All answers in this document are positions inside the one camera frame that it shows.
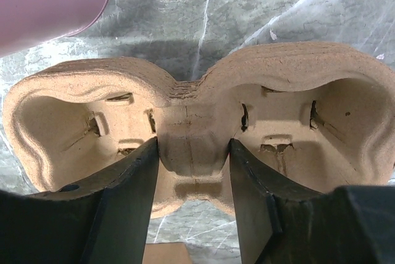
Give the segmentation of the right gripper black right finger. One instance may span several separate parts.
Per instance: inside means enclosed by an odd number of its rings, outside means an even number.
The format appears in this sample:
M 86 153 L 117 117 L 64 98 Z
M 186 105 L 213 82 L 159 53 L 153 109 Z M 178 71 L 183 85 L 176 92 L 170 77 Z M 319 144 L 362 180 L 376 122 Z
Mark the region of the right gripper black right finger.
M 322 194 L 229 143 L 243 263 L 393 263 L 394 188 L 340 186 Z

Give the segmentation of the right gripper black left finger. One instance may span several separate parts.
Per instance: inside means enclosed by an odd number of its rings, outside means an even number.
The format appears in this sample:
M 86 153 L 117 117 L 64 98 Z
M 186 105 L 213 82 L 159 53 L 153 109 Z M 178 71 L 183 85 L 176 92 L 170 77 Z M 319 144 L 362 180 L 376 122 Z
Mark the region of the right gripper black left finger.
M 56 192 L 1 192 L 2 263 L 141 263 L 157 139 Z

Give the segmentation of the single pulp cup carrier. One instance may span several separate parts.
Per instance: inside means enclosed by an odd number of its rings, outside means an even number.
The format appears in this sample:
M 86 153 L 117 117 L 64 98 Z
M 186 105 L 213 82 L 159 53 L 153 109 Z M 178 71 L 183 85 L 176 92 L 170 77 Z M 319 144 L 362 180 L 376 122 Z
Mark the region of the single pulp cup carrier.
M 2 110 L 7 139 L 37 190 L 63 186 L 108 167 L 157 138 L 159 177 L 152 217 L 188 199 L 234 212 L 231 139 L 287 178 L 318 192 L 384 185 L 394 168 L 394 91 L 357 79 L 304 91 L 235 86 L 206 101 L 165 105 L 133 92 L 71 102 L 42 95 L 22 79 Z

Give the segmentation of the brown paper bag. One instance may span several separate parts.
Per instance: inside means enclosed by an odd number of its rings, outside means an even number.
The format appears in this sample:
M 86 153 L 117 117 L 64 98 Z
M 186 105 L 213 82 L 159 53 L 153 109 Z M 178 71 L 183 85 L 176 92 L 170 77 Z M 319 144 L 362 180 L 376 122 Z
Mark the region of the brown paper bag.
M 146 244 L 142 264 L 192 264 L 183 242 Z

